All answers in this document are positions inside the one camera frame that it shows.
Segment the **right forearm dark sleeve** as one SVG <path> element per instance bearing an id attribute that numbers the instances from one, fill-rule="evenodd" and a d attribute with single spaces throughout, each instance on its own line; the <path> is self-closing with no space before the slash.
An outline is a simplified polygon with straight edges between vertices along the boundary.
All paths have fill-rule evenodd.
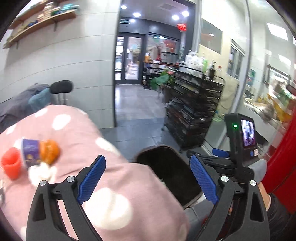
<path id="1" fill-rule="evenodd" d="M 274 194 L 267 210 L 270 240 L 295 240 L 295 213 L 291 214 Z"/>

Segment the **right hand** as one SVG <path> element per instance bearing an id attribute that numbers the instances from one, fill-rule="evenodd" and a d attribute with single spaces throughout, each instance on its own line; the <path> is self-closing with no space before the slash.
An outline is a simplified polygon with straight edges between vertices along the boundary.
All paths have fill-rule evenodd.
<path id="1" fill-rule="evenodd" d="M 271 196 L 266 192 L 266 189 L 264 188 L 264 185 L 262 184 L 262 182 L 260 182 L 258 184 L 258 187 L 259 187 L 260 193 L 262 195 L 265 209 L 266 209 L 266 211 L 268 211 L 270 208 L 270 205 L 271 205 Z"/>

